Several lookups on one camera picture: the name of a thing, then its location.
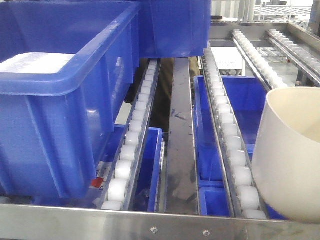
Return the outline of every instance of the bolt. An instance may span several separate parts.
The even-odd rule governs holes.
[[[209,232],[209,230],[204,230],[203,233],[202,233],[202,235],[205,236],[205,237],[210,236],[210,234],[211,233]]]
[[[153,234],[156,234],[157,232],[159,232],[159,229],[158,229],[156,226],[153,226],[152,228],[150,228],[150,231],[151,231]]]

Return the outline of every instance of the white roller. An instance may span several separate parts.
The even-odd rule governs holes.
[[[257,210],[259,207],[258,190],[253,186],[238,186],[236,188],[237,197],[240,200],[242,210],[253,209]]]
[[[228,99],[227,96],[216,96],[215,97],[215,103],[218,104],[227,104]]]
[[[140,132],[128,131],[125,135],[125,144],[137,146],[139,142]]]
[[[134,110],[132,113],[133,120],[141,120],[143,121],[145,118],[145,112],[141,110]]]
[[[147,103],[147,102],[149,101],[149,95],[148,95],[148,94],[140,93],[140,94],[138,95],[138,101],[139,101],[139,102]]]
[[[141,132],[142,128],[142,121],[141,120],[131,120],[129,124],[129,132]]]
[[[232,167],[232,177],[236,186],[251,186],[252,174],[247,166]]]
[[[145,74],[149,74],[149,75],[153,75],[153,76],[154,76],[155,73],[156,73],[156,70],[154,70],[154,69],[148,69]]]
[[[222,89],[222,82],[220,81],[213,81],[211,82],[211,87],[213,89]]]
[[[114,177],[116,179],[129,180],[131,175],[132,163],[133,163],[132,161],[128,161],[128,160],[117,161],[115,170],[114,170]]]
[[[226,95],[225,90],[223,88],[214,88],[212,91],[213,91],[214,97]]]
[[[219,71],[217,70],[209,70],[210,77],[219,76]]]
[[[144,76],[144,80],[147,80],[147,81],[153,81],[154,80],[154,75],[150,75],[150,74],[146,74]]]
[[[127,180],[120,178],[111,179],[107,194],[108,201],[123,202],[127,193],[127,187]]]
[[[151,65],[151,64],[149,64],[148,69],[156,70],[156,65],[153,65],[153,64]]]
[[[144,101],[137,101],[135,103],[135,109],[138,110],[138,111],[143,111],[145,112],[146,109],[147,109],[147,103],[144,102]]]
[[[211,83],[219,83],[219,82],[221,82],[219,76],[210,76],[210,81],[211,81]]]
[[[141,87],[140,92],[141,92],[142,94],[147,94],[147,95],[149,96],[149,95],[150,95],[150,92],[151,92],[151,87],[143,86],[143,87]]]
[[[221,125],[223,137],[227,136],[237,136],[238,135],[238,128],[237,125],[233,123],[224,123]]]
[[[114,210],[120,211],[123,207],[123,203],[121,201],[105,201],[102,204],[102,210]]]
[[[157,66],[157,60],[150,60],[149,65]]]
[[[219,117],[222,124],[233,124],[235,121],[232,113],[221,113]]]
[[[242,143],[241,138],[239,136],[226,136],[224,138],[224,142],[228,151],[241,150]]]
[[[216,108],[217,108],[219,114],[231,112],[231,107],[229,104],[217,104]]]
[[[123,145],[120,152],[120,160],[133,161],[135,160],[136,146]]]
[[[266,214],[260,210],[246,209],[242,213],[246,219],[267,219]]]
[[[246,153],[241,150],[230,150],[228,151],[228,157],[230,166],[241,166],[245,167],[247,164]]]
[[[142,86],[151,88],[152,87],[152,83],[153,83],[152,81],[145,79],[143,81],[143,83],[142,83]]]

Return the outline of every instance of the blue bin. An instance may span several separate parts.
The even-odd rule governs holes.
[[[201,215],[230,217],[226,190],[221,187],[202,187],[199,190]]]
[[[134,210],[155,212],[158,182],[160,178],[160,156],[163,132],[150,127],[146,140],[139,179],[137,182]]]
[[[255,77],[223,76],[222,79],[251,157],[255,149],[267,92]]]
[[[195,145],[199,187],[223,187],[220,156],[203,76],[194,78],[194,92]]]
[[[211,0],[137,0],[142,58],[202,56],[208,46]]]
[[[0,62],[75,54],[54,74],[0,72],[1,194],[81,198],[139,56],[136,2],[0,3]]]
[[[114,161],[124,129],[124,125],[115,126],[114,132],[108,140],[103,162],[112,163]],[[149,128],[134,199],[134,210],[136,211],[155,211],[157,187],[160,178],[162,136],[161,129],[154,127]],[[81,199],[34,197],[31,204],[37,206],[69,206],[95,209],[97,206],[94,205],[94,202],[101,197],[102,190],[103,188],[90,187],[86,196]]]

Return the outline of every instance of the metal rail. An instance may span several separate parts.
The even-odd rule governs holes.
[[[287,56],[292,61],[292,63],[314,83],[316,87],[320,87],[320,72],[316,71],[312,66],[310,66],[310,64],[306,62],[306,59],[302,57],[301,53],[294,53],[294,51],[290,49],[286,44],[281,42],[279,39],[276,39],[270,31],[267,31],[267,36],[268,41],[274,47],[276,47],[281,53]]]
[[[206,82],[206,90],[207,90],[207,95],[208,95],[208,101],[209,101],[209,106],[210,106],[210,113],[211,113],[211,120],[212,120],[212,125],[214,129],[214,135],[215,135],[215,140],[217,143],[217,148],[219,152],[219,157],[220,157],[220,162],[221,162],[221,168],[222,168],[222,176],[223,176],[223,183],[224,183],[224,188],[226,190],[226,195],[228,199],[228,207],[229,207],[229,213],[231,217],[233,218],[243,218],[241,206],[240,206],[240,201],[237,196],[237,190],[236,186],[234,184],[234,179],[232,175],[232,170],[228,162],[228,155],[227,155],[227,147],[226,143],[224,141],[223,133],[222,133],[222,126],[220,123],[220,119],[217,114],[217,109],[215,107],[215,99],[213,98],[211,91],[210,91],[210,86],[209,86],[209,69],[212,68],[212,66],[209,66],[206,62],[205,58],[201,58],[201,64],[202,64],[202,69],[204,71],[204,78]],[[248,155],[248,151],[246,148],[246,144],[244,142],[244,139],[241,134],[241,130],[237,121],[237,118],[235,116],[234,110],[232,108],[232,105],[230,103],[230,100],[228,98],[228,93],[226,92],[226,89],[224,87],[222,78],[219,74],[220,81],[222,83],[222,88],[225,91],[225,95],[227,98],[227,103],[231,106],[231,113],[233,115],[233,122],[237,127],[237,136],[240,137],[241,139],[241,150],[244,151],[245,153],[245,158],[246,158],[246,166],[250,169],[251,171],[251,160]],[[252,179],[252,187],[256,188],[256,183],[254,179]],[[259,210],[263,211],[266,215],[266,217],[269,217],[269,213],[266,208],[266,204],[259,194]]]

